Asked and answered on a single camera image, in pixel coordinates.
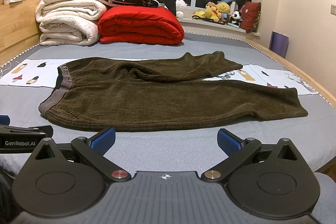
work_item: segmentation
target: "panda plush toy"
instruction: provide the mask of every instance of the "panda plush toy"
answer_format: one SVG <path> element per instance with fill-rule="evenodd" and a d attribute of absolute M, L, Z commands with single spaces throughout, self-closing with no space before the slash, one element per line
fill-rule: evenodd
<path fill-rule="evenodd" d="M 232 19 L 231 23 L 239 27 L 240 23 L 243 21 L 241 12 L 239 11 L 233 12 L 231 15 L 231 19 Z"/>

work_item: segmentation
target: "metal screw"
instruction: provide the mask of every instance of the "metal screw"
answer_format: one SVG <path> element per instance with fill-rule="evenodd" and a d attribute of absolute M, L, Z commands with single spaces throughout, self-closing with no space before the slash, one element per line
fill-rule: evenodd
<path fill-rule="evenodd" d="M 208 179 L 218 179 L 221 176 L 221 173 L 216 170 L 209 170 L 204 173 L 204 176 Z"/>
<path fill-rule="evenodd" d="M 128 176 L 128 173 L 125 170 L 116 170 L 112 172 L 112 177 L 115 179 L 124 179 Z"/>

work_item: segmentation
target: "folded white comforter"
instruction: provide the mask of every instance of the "folded white comforter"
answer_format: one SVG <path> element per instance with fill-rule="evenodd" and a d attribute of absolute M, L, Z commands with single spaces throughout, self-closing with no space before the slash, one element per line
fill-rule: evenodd
<path fill-rule="evenodd" d="M 97 22 L 74 15 L 48 16 L 42 20 L 40 29 L 42 46 L 87 46 L 100 39 Z"/>
<path fill-rule="evenodd" d="M 97 0 L 41 0 L 35 11 L 37 22 L 49 16 L 73 15 L 87 20 L 99 20 L 106 6 Z"/>

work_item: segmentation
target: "purple yoga mat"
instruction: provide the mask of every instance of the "purple yoga mat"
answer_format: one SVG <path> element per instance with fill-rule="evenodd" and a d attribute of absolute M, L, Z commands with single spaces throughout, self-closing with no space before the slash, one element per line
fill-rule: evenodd
<path fill-rule="evenodd" d="M 269 49 L 281 57 L 285 57 L 288 47 L 288 39 L 288 36 L 282 33 L 272 32 Z"/>

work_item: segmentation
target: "electrical outlet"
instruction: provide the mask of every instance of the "electrical outlet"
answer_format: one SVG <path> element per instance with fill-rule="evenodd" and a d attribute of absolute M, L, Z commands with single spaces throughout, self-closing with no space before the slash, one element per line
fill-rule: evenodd
<path fill-rule="evenodd" d="M 331 5 L 331 14 L 336 16 L 336 5 Z"/>

